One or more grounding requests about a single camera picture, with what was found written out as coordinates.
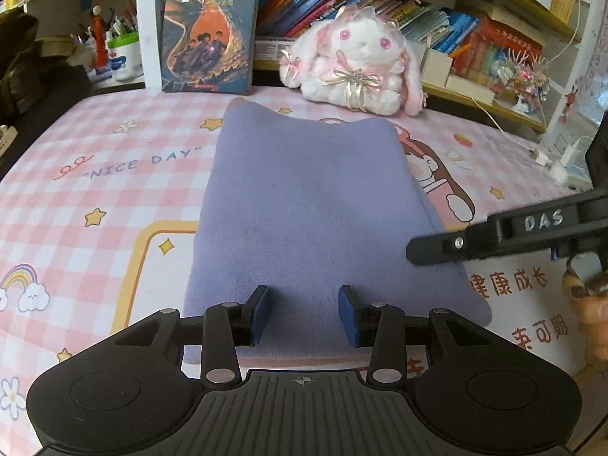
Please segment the person right hand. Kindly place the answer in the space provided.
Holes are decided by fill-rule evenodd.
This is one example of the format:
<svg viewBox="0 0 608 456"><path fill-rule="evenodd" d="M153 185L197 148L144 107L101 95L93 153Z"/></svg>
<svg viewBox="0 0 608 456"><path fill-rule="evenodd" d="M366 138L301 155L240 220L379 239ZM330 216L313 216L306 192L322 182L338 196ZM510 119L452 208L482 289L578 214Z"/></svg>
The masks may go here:
<svg viewBox="0 0 608 456"><path fill-rule="evenodd" d="M562 290L577 318L578 331L586 341L587 362L597 371L607 369L607 273L586 286L567 271L563 274Z"/></svg>

